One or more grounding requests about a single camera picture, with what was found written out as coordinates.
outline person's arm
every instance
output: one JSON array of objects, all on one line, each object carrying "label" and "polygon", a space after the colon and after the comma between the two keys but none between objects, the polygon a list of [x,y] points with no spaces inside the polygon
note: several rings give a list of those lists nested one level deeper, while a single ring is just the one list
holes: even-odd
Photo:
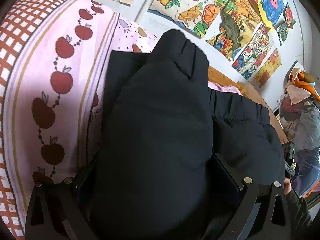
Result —
[{"label": "person's arm", "polygon": [[292,236],[300,235],[307,227],[310,226],[312,220],[304,198],[299,198],[294,190],[292,190],[290,180],[284,179],[284,195],[288,203],[288,209],[291,220]]}]

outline hand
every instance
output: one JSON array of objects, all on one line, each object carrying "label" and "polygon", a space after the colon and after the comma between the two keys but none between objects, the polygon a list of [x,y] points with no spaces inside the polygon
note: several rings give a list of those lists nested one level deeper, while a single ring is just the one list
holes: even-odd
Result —
[{"label": "hand", "polygon": [[291,192],[291,190],[292,190],[292,187],[291,187],[290,179],[284,178],[284,187],[283,187],[284,195],[287,196]]}]

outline clothes in plastic bag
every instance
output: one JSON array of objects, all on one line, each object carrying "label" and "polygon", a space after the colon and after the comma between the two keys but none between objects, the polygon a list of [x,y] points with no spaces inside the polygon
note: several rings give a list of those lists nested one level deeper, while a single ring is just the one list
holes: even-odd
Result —
[{"label": "clothes in plastic bag", "polygon": [[288,140],[295,144],[299,174],[292,186],[302,197],[320,179],[320,111],[311,98],[291,105],[286,94],[281,101],[280,122]]}]

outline blue painting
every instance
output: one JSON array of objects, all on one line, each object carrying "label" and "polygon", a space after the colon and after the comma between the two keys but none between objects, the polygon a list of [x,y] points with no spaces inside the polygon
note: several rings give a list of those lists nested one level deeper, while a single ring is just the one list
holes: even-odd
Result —
[{"label": "blue painting", "polygon": [[267,14],[267,18],[275,26],[280,15],[284,10],[284,3],[282,0],[261,0],[263,10]]}]

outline pink cloth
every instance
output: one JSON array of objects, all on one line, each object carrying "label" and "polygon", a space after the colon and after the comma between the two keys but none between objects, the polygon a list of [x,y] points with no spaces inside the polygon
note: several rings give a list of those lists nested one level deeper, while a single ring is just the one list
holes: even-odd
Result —
[{"label": "pink cloth", "polygon": [[221,86],[217,83],[213,83],[213,82],[208,82],[208,87],[213,89],[213,90],[217,90],[220,92],[229,92],[229,93],[236,93],[242,96],[242,94],[240,93],[239,89],[234,87],[234,86]]},{"label": "pink cloth", "polygon": [[158,39],[94,0],[18,0],[0,26],[0,215],[24,239],[35,181],[60,183],[97,153],[111,51]]}]

